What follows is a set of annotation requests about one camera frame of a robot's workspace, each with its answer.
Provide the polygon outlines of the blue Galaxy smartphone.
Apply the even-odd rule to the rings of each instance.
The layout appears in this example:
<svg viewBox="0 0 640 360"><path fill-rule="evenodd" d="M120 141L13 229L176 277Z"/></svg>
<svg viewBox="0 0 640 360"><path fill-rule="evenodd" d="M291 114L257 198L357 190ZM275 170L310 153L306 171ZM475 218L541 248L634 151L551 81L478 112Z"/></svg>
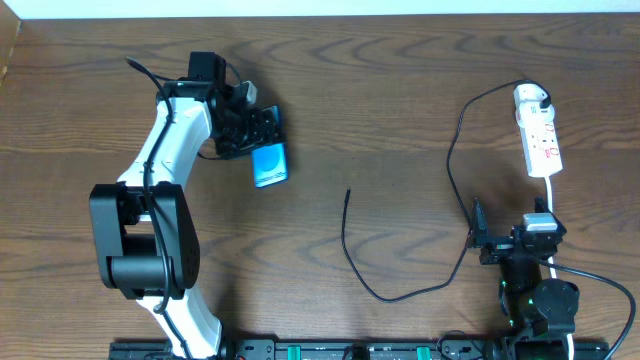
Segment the blue Galaxy smartphone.
<svg viewBox="0 0 640 360"><path fill-rule="evenodd" d="M275 123L276 139L272 144L259 147L251 152L253 179L256 188L264 188L286 181L288 167L286 157L286 136L277 105L265 109L269 120Z"/></svg>

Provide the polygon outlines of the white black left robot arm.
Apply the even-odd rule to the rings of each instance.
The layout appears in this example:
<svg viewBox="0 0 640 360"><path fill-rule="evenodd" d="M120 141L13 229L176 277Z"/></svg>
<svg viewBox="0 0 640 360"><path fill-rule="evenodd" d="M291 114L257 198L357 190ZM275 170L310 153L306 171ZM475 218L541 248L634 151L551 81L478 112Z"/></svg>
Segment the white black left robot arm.
<svg viewBox="0 0 640 360"><path fill-rule="evenodd" d="M197 284L200 246L185 197L203 144L215 159L252 159L254 185L288 179L286 137L278 106L259 108L250 81L226 81L232 65L214 52L193 52L186 76L159 76L133 58L127 64L155 84L157 116L132 165L111 184L97 184L89 210L104 285L149 311L164 342L114 342L112 359L234 359L234 342Z"/></svg>

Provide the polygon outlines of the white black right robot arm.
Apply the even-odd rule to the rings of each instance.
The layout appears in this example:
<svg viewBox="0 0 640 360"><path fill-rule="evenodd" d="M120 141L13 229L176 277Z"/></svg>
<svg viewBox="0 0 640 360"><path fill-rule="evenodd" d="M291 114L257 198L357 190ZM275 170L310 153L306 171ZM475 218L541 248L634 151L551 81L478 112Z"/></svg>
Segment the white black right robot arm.
<svg viewBox="0 0 640 360"><path fill-rule="evenodd" d="M467 243L480 250L483 265L500 267L499 300L511 321L510 332L485 346L488 359L568 359L579 308L578 287L544 278L541 264L556 254L566 228L540 197L535 211L508 235L492 235L484 210L473 202Z"/></svg>

